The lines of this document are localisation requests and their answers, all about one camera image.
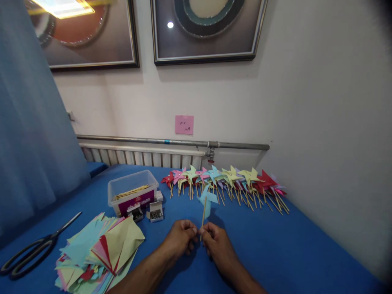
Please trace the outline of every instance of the scissors blade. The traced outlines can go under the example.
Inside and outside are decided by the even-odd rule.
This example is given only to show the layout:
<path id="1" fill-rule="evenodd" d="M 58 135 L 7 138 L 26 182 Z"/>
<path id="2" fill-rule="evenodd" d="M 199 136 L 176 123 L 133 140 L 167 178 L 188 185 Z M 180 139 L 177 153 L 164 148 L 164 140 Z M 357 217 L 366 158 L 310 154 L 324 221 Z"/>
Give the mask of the scissors blade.
<path id="1" fill-rule="evenodd" d="M 76 220 L 80 215 L 82 214 L 82 212 L 79 212 L 78 214 L 76 214 L 73 218 L 71 218 L 69 220 L 69 222 L 67 222 L 65 225 L 63 225 L 60 229 L 57 230 L 56 234 L 61 233 L 62 231 L 64 231 L 70 224 L 72 224 L 74 222 L 74 220 Z"/>

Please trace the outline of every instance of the scissors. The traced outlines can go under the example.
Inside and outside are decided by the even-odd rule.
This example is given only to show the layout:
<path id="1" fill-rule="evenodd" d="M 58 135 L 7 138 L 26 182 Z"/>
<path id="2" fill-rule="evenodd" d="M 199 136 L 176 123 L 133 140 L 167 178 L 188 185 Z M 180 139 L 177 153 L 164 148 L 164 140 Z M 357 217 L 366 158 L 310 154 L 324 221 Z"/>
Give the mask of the scissors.
<path id="1" fill-rule="evenodd" d="M 31 272 L 33 269 L 35 269 L 47 256 L 52 252 L 53 248 L 56 246 L 58 235 L 64 231 L 70 224 L 76 220 L 82 212 L 79 212 L 77 215 L 75 215 L 69 222 L 67 222 L 65 225 L 63 225 L 60 229 L 58 229 L 56 232 L 54 232 L 52 235 L 47 235 L 44 238 L 41 238 L 33 243 L 31 243 L 29 246 L 27 246 L 25 249 L 19 251 L 17 254 L 15 254 L 10 260 L 8 260 L 0 269 L 0 275 L 1 276 L 6 276 L 9 274 L 9 279 L 10 280 L 18 280 L 25 275 L 27 275 L 29 272 Z M 28 253 L 26 253 L 21 259 L 19 259 L 16 263 L 12 264 L 19 256 L 21 256 L 23 253 L 25 253 L 28 249 L 32 248 Z M 27 265 L 29 262 L 31 262 L 34 258 L 36 258 L 45 248 L 47 250 L 45 251 L 44 254 L 41 255 L 40 258 L 38 258 L 32 265 L 28 266 L 24 270 L 22 270 L 25 265 Z"/>

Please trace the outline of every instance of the pink sticky note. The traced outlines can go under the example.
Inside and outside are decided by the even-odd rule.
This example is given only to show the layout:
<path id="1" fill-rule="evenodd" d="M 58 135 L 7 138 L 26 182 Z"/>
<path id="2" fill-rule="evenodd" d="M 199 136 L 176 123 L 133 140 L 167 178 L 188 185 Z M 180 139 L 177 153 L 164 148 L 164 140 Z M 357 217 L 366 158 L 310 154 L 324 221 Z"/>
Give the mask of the pink sticky note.
<path id="1" fill-rule="evenodd" d="M 176 116 L 176 134 L 193 135 L 194 116 Z"/>

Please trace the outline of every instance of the radiator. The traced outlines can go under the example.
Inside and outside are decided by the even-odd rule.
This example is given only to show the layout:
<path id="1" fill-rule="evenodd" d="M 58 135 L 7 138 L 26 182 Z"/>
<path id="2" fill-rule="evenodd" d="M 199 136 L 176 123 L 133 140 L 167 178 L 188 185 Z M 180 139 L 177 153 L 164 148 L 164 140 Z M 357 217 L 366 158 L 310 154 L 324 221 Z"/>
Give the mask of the radiator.
<path id="1" fill-rule="evenodd" d="M 204 151 L 79 143 L 90 162 L 201 169 Z"/>

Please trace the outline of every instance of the metal pipe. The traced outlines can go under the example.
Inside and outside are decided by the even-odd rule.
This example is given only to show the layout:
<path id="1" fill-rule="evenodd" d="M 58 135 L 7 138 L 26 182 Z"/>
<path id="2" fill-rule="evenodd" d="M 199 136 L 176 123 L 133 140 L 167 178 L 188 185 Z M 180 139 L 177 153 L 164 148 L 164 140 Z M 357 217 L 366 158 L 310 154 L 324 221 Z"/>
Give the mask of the metal pipe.
<path id="1" fill-rule="evenodd" d="M 210 148 L 235 148 L 235 149 L 253 149 L 253 150 L 270 149 L 270 146 L 268 144 L 219 143 L 216 141 L 164 140 L 164 139 L 128 138 L 128 137 L 92 136 L 92 135 L 76 135 L 76 137 L 78 139 L 86 139 L 86 140 L 169 144 L 169 145 L 198 146 L 198 147 L 210 147 Z"/>

